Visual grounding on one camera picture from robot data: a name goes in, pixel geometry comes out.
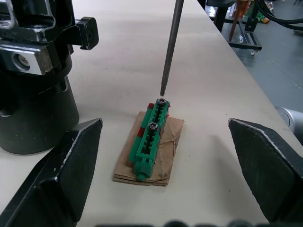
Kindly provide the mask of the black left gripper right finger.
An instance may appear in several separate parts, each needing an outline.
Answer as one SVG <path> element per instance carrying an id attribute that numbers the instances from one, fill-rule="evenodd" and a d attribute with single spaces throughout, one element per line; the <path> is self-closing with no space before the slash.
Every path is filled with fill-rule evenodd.
<path id="1" fill-rule="evenodd" d="M 303 158 L 273 129 L 230 118 L 244 179 L 273 226 L 303 225 Z"/>

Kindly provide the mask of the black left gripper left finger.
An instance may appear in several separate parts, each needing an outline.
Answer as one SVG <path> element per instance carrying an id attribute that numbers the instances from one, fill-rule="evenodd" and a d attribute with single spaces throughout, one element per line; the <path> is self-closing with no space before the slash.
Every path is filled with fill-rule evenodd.
<path id="1" fill-rule="evenodd" d="M 2 227 L 74 227 L 93 179 L 103 121 L 77 124 L 32 169 L 0 215 Z"/>

